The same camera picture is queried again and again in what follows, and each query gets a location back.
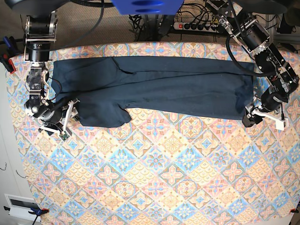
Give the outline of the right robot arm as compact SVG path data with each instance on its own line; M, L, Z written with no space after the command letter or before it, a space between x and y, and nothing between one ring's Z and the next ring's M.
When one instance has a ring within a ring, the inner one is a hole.
M24 60L31 62L31 67L25 83L29 89L29 99L24 108L29 116L41 120L40 131L44 130L48 135L57 134L65 141L72 135L68 121L79 119L75 107L79 100L64 97L55 101L50 98L50 75L45 64L50 61L50 48L56 41L56 28L55 11L49 16L27 17Z

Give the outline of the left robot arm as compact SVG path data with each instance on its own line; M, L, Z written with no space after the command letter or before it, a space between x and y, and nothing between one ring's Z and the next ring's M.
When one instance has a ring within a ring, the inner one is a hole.
M219 24L228 33L226 49L234 64L248 75L266 77L270 87L262 94L261 104L253 103L245 107L242 123L245 127L259 124L263 118L275 121L278 130L284 130L286 119L271 116L273 111L283 111L283 103L288 103L289 96L299 85L299 76L291 65L283 58L279 50L270 41L270 34L253 15L283 14L293 4L292 0L213 0L207 1L211 6ZM234 39L249 56L255 59L260 73L243 67L231 52L229 41Z

